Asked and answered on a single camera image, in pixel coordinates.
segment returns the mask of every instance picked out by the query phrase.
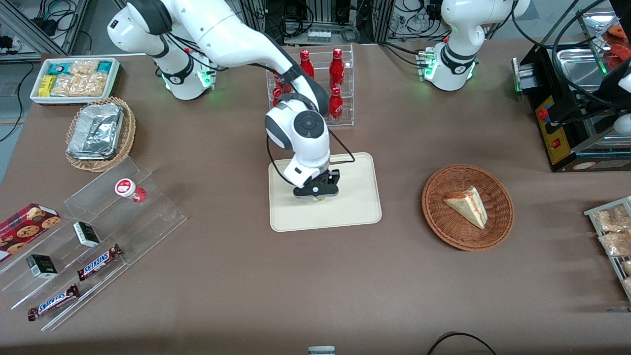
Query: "red cookie box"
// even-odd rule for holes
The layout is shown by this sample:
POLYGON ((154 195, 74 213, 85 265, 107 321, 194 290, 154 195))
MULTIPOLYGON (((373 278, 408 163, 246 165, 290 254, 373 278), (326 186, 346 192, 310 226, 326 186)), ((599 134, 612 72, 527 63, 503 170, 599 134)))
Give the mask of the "red cookie box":
POLYGON ((55 210, 31 203, 0 223, 0 262, 60 221, 55 210))

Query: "snickers bar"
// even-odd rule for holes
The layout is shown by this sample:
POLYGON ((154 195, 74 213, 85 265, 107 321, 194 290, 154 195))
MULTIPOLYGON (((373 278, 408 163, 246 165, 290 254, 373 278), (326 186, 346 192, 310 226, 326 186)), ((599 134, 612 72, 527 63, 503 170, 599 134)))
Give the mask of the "snickers bar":
POLYGON ((38 319, 39 317, 43 316, 44 313, 50 311, 51 309, 55 307, 58 307, 60 304, 66 302, 67 300, 75 298, 75 297, 79 298, 79 296, 80 296, 79 289, 77 288, 77 285, 73 284, 66 291, 56 295, 55 297, 49 299, 45 303, 40 304, 39 307, 33 307, 30 310, 28 310, 28 320, 29 322, 32 322, 38 319))
POLYGON ((83 268, 82 270, 77 271, 79 275, 79 280, 83 281, 87 279, 91 274, 98 271, 100 268, 105 266, 108 262, 111 262, 115 257, 122 254, 121 247, 118 244, 114 245, 113 248, 109 248, 103 255, 99 256, 95 261, 91 262, 83 268))

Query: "red button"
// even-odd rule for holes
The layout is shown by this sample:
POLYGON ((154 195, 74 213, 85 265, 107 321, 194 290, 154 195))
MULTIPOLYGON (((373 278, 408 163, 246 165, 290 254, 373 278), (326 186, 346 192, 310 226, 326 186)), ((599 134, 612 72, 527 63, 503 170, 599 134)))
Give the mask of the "red button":
POLYGON ((547 119, 548 117, 550 117, 550 115, 548 114, 548 109, 539 109, 537 111, 537 118, 544 121, 545 119, 547 119))

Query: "beige tray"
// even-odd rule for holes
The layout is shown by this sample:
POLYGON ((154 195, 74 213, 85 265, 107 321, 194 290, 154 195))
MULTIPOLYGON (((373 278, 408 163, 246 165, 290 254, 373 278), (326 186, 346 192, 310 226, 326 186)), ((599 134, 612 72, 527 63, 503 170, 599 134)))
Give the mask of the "beige tray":
MULTIPOLYGON (((373 224, 381 220, 381 203, 372 157, 355 153, 354 163, 332 165, 339 169, 339 195, 321 202, 293 196, 293 186, 269 165, 269 224, 276 232, 303 231, 373 224)), ((348 160, 348 154, 332 155, 331 162, 348 160)), ((277 160, 282 172, 290 160, 277 160)))

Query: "yellow label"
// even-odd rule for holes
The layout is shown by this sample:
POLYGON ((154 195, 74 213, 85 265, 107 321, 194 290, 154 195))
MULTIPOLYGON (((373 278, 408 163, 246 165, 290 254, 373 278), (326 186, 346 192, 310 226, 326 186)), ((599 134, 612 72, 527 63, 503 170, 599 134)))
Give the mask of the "yellow label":
MULTIPOLYGON (((535 113, 539 112, 540 109, 545 108, 546 106, 554 105, 554 100, 551 97, 548 97, 539 107, 535 113)), ((548 151, 548 156, 550 157, 550 162, 552 164, 556 164, 561 160, 565 159, 570 153, 570 143, 567 141, 567 137, 565 136, 565 131, 563 127, 559 128, 556 132, 549 135, 546 132, 546 121, 542 121, 537 118, 537 122, 539 122, 539 129, 541 131, 541 135, 543 136, 543 141, 546 144, 546 150, 548 151), (559 145, 557 148, 554 147, 554 141, 558 140, 559 145)))
POLYGON ((56 80, 57 77, 55 75, 44 75, 44 77, 42 77, 40 88, 37 91, 37 95, 39 95, 40 97, 50 96, 50 90, 55 85, 56 80))

